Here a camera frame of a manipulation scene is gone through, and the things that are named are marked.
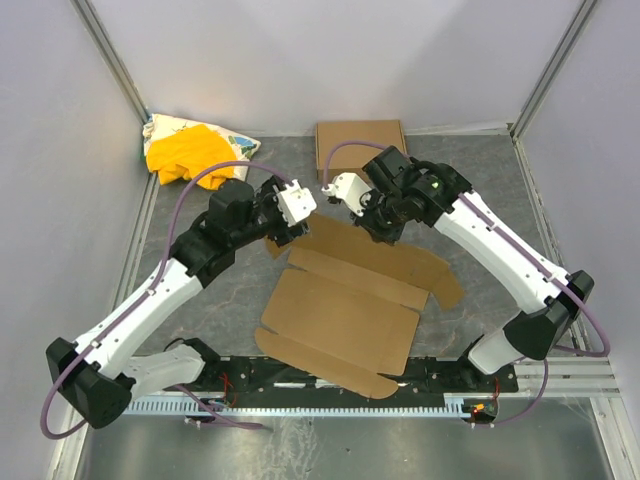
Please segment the white panel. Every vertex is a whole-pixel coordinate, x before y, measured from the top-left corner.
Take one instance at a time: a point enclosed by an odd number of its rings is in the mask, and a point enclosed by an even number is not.
[[[640,425],[640,3],[601,2],[524,137],[560,249],[595,279],[590,304]]]
[[[249,133],[513,121],[578,0],[95,0],[153,111]]]
[[[146,174],[140,125],[70,2],[4,2],[0,45],[0,476],[38,479],[45,349],[107,313]]]

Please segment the purple cable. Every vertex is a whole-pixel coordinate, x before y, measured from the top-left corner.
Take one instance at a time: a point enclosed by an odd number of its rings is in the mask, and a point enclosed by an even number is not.
[[[509,417],[505,420],[499,420],[491,424],[476,424],[476,427],[493,428],[494,425],[506,425],[507,423],[511,423],[515,420],[519,420],[522,417],[529,415],[533,411],[533,408],[536,405],[538,405],[538,403],[540,403],[540,400],[542,400],[542,396],[544,395],[544,391],[547,389],[547,382],[549,381],[549,362],[547,362],[547,359],[545,358],[544,360],[542,360],[542,363],[544,363],[544,375],[542,376],[542,385],[540,386],[540,391],[538,392],[538,395],[536,395],[536,398],[533,399],[533,402],[531,402],[527,408],[525,408],[519,414],[514,415],[513,417]]]
[[[491,220],[480,208],[478,208],[472,201],[469,199],[464,193],[458,195],[458,198],[462,203],[464,203],[473,213],[475,213],[478,218],[480,218],[489,228],[494,229],[494,231],[500,235],[509,245],[511,245],[520,255],[525,257],[529,262],[536,267],[540,273],[542,273],[545,277],[551,278],[552,274],[547,268],[538,261],[531,253],[529,253],[522,245],[516,242],[515,239],[511,237],[507,232],[505,232],[500,226],[496,225],[493,220]],[[553,278],[551,283],[562,291],[566,296],[568,296],[572,302],[574,302],[580,310],[585,314],[591,325],[593,325],[594,330],[600,337],[600,341],[602,342],[602,351],[601,352],[588,352],[586,350],[579,350],[577,348],[569,348],[569,347],[561,347],[556,346],[557,350],[562,350],[564,352],[574,353],[576,355],[584,355],[585,357],[606,357],[611,352],[611,344],[609,343],[609,338],[607,338],[607,334],[604,332],[602,325],[591,311],[589,307],[578,297],[575,293],[573,293],[569,287],[563,285],[559,280]]]
[[[331,163],[331,159],[335,155],[335,153],[340,150],[342,147],[347,147],[349,145],[362,145],[363,147],[372,147],[377,148],[378,150],[384,150],[388,148],[389,145],[382,145],[381,143],[367,142],[365,140],[347,140],[345,142],[340,142],[335,145],[327,155],[326,160],[324,161],[324,171],[322,173],[322,187],[327,188],[329,186],[329,164]],[[409,158],[409,155],[406,153],[402,153],[405,158]]]
[[[200,400],[196,395],[187,390],[183,385],[175,385],[177,390],[180,390],[182,393],[190,397],[194,402],[196,402],[200,408],[204,409],[205,412],[210,414],[216,420],[220,420],[222,423],[206,423],[203,425],[212,426],[212,427],[238,427],[244,428],[246,430],[260,430],[264,428],[264,425],[261,423],[253,423],[253,422],[234,422],[233,420],[229,420],[228,418],[223,417],[218,412],[216,412],[209,405]]]
[[[175,208],[173,210],[173,215],[171,217],[171,222],[169,223],[169,233],[167,235],[167,241],[165,243],[164,252],[162,253],[162,259],[160,260],[160,267],[158,268],[158,273],[156,274],[156,278],[153,280],[153,282],[151,282],[151,284],[149,285],[148,290],[146,290],[144,293],[142,293],[142,295],[140,295],[131,305],[129,305],[129,307],[125,311],[123,311],[120,315],[118,315],[118,317],[113,322],[111,322],[102,332],[100,332],[96,336],[96,338],[94,338],[93,341],[89,345],[87,345],[87,347],[82,352],[80,352],[80,354],[67,366],[67,368],[65,368],[62,371],[62,373],[56,379],[56,381],[53,382],[53,385],[51,386],[51,389],[49,390],[49,393],[47,393],[47,396],[45,397],[44,404],[42,405],[42,410],[40,412],[40,430],[42,430],[42,433],[43,433],[43,435],[45,437],[47,437],[47,438],[49,438],[51,440],[60,440],[62,438],[66,438],[69,435],[73,435],[75,432],[80,430],[87,423],[86,420],[82,420],[80,423],[78,423],[74,427],[71,427],[66,432],[62,432],[62,433],[54,433],[54,432],[52,432],[49,429],[49,424],[47,422],[47,417],[49,416],[49,409],[51,408],[51,403],[53,402],[53,398],[55,397],[56,392],[62,386],[62,384],[67,379],[69,374],[87,357],[87,355],[89,355],[89,353],[91,353],[91,351],[94,348],[93,344],[96,343],[96,342],[100,343],[107,335],[109,335],[109,333],[111,333],[129,315],[131,315],[131,313],[136,308],[138,308],[142,304],[142,302],[144,302],[149,297],[149,291],[150,290],[151,291],[155,290],[155,288],[158,286],[158,284],[162,280],[162,276],[164,275],[164,271],[165,271],[165,269],[167,267],[167,262],[169,261],[169,251],[171,250],[171,243],[173,242],[173,235],[174,235],[174,232],[175,232],[176,223],[178,221],[178,214],[180,213],[180,209],[182,208],[182,204],[184,203],[184,201],[185,201],[185,199],[187,197],[187,194],[194,187],[194,185],[196,185],[198,180],[200,180],[202,177],[204,177],[205,175],[208,175],[208,174],[210,174],[212,172],[215,172],[216,170],[219,170],[221,168],[225,168],[225,167],[252,167],[252,168],[258,168],[260,170],[264,170],[265,172],[269,172],[272,175],[275,175],[276,177],[279,177],[285,183],[291,183],[291,180],[289,178],[287,178],[285,175],[280,173],[278,170],[276,170],[276,169],[274,169],[274,168],[272,168],[272,167],[270,167],[268,165],[261,165],[259,163],[239,162],[239,161],[219,163],[217,165],[214,165],[212,167],[209,167],[209,168],[203,170],[198,175],[193,177],[193,179],[187,184],[187,186],[184,187],[184,189],[182,190],[182,193],[178,197],[178,201],[176,202],[176,206],[175,206]],[[232,423],[236,424],[234,426],[238,426],[240,428],[255,429],[255,427],[253,427],[253,426],[252,427],[243,426],[242,423],[237,423],[237,422],[232,422]]]

